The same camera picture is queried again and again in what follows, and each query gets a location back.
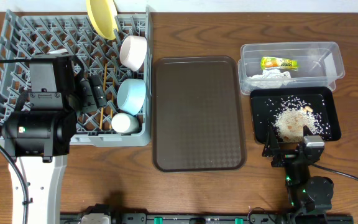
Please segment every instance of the yellow candy wrapper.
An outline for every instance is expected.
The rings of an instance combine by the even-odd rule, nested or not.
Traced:
[[[262,57],[262,60],[260,61],[260,67],[262,70],[271,69],[271,68],[281,68],[281,69],[292,69],[297,71],[299,65],[297,60],[276,58],[276,57]]]

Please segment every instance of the black tray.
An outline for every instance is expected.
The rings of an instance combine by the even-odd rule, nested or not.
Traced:
[[[246,145],[233,59],[164,58],[153,69],[154,166],[164,172],[240,168]]]
[[[337,141],[341,138],[341,128],[335,110],[333,93],[326,87],[307,88],[281,88],[268,90],[254,90],[250,94],[252,120],[254,123],[255,138],[260,143],[265,143],[268,126],[275,121],[276,109],[281,107],[282,98],[297,96],[301,100],[311,103],[313,113],[321,113],[321,123],[328,123],[330,128],[327,134],[320,134],[325,141]]]

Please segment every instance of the clear plastic container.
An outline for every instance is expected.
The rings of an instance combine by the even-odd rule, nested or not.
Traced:
[[[262,57],[297,60],[299,69],[280,70],[290,72],[291,78],[251,78],[262,74]],[[241,47],[238,69],[240,88],[244,95],[261,88],[326,86],[334,91],[335,80],[345,76],[341,53],[335,42],[245,44]]]

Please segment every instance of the wooden table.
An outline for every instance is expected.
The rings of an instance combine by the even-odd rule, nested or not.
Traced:
[[[0,32],[4,14],[0,13]],[[335,41],[346,76],[337,81],[335,104],[342,138],[328,142],[318,164],[358,176],[358,14],[224,13],[152,14],[154,61],[163,57],[228,55],[240,59],[243,44]],[[284,170],[274,169],[254,141],[249,97],[242,96],[248,160],[229,172],[165,174],[145,147],[72,146],[62,188],[61,211],[80,212],[95,203],[149,212],[247,213],[252,207],[289,207]],[[335,183],[330,213],[358,222],[358,182],[311,167]],[[0,223],[10,223],[11,178],[0,155]]]

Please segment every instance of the cup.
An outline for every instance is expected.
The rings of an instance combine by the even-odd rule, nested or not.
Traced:
[[[146,38],[130,35],[127,36],[121,45],[119,60],[125,67],[135,72],[142,66],[146,53]]]
[[[118,113],[112,117],[111,127],[118,133],[130,134],[138,131],[139,122],[134,116]]]
[[[142,109],[146,97],[146,84],[143,80],[129,78],[121,84],[117,93],[118,108],[135,116]]]

